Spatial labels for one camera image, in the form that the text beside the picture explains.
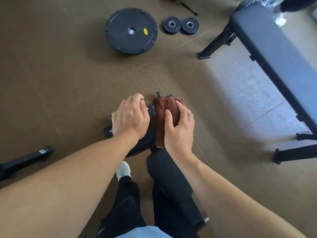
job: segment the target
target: black weight plate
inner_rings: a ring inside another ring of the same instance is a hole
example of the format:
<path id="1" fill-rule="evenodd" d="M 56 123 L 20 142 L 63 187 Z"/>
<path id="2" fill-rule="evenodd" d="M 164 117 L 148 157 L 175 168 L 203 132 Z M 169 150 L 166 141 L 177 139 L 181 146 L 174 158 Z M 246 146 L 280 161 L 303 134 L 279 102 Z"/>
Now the black weight plate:
<path id="1" fill-rule="evenodd" d="M 122 53 L 144 53 L 154 45 L 157 36 L 158 27 L 153 17 L 137 8 L 116 11 L 106 24 L 108 42 Z"/>
<path id="2" fill-rule="evenodd" d="M 167 17 L 163 22 L 163 28 L 169 34 L 176 34 L 180 31 L 182 24 L 177 17 Z"/>
<path id="3" fill-rule="evenodd" d="M 194 17 L 187 17 L 182 20 L 182 30 L 187 35 L 193 35 L 198 31 L 199 23 Z"/>

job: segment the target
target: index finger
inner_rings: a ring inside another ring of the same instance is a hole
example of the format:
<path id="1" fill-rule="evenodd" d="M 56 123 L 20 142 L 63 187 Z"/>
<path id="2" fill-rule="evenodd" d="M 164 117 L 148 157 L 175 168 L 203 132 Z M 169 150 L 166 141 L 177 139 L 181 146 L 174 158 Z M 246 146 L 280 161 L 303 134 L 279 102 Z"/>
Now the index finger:
<path id="1" fill-rule="evenodd" d="M 188 120 L 187 108 L 184 107 L 179 101 L 176 100 L 176 105 L 180 111 L 180 119 L 178 124 L 185 124 Z"/>
<path id="2" fill-rule="evenodd" d="M 134 103 L 134 102 L 140 103 L 141 100 L 143 100 L 143 99 L 144 99 L 144 96 L 143 96 L 142 94 L 136 93 L 136 94 L 133 96 L 133 99 L 132 99 L 131 103 Z"/>

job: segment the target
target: black bench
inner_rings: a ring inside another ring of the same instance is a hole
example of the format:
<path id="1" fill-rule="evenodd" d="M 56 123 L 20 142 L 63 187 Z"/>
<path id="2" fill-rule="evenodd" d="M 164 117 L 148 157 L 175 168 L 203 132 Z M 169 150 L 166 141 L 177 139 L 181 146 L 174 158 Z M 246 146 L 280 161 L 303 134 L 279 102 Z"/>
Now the black bench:
<path id="1" fill-rule="evenodd" d="M 311 132 L 296 134 L 297 140 L 317 140 L 317 75 L 283 31 L 275 24 L 272 13 L 260 3 L 237 11 L 224 31 L 203 51 L 198 59 L 210 58 L 223 44 L 230 46 L 238 37 L 281 94 Z M 317 157 L 317 145 L 280 151 L 273 161 Z"/>

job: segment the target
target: light blue shirt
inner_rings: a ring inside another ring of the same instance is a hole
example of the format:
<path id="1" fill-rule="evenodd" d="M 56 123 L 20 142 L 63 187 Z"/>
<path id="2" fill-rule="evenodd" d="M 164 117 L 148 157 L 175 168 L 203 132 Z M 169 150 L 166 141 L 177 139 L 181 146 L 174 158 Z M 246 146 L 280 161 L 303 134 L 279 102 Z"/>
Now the light blue shirt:
<path id="1" fill-rule="evenodd" d="M 116 238 L 172 238 L 156 226 L 137 227 Z"/>

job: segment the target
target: human hand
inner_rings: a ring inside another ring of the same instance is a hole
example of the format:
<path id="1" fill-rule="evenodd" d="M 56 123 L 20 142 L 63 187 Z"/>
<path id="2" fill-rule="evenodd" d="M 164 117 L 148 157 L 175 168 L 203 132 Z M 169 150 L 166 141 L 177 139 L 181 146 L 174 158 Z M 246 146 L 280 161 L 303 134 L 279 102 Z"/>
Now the human hand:
<path id="1" fill-rule="evenodd" d="M 114 136 L 126 133 L 135 137 L 137 141 L 142 139 L 150 123 L 143 95 L 137 93 L 123 100 L 111 118 Z"/>
<path id="2" fill-rule="evenodd" d="M 167 152 L 172 158 L 184 156 L 192 153 L 194 116 L 192 112 L 176 101 L 180 110 L 180 119 L 176 127 L 173 126 L 171 112 L 165 110 L 165 137 L 164 144 Z"/>

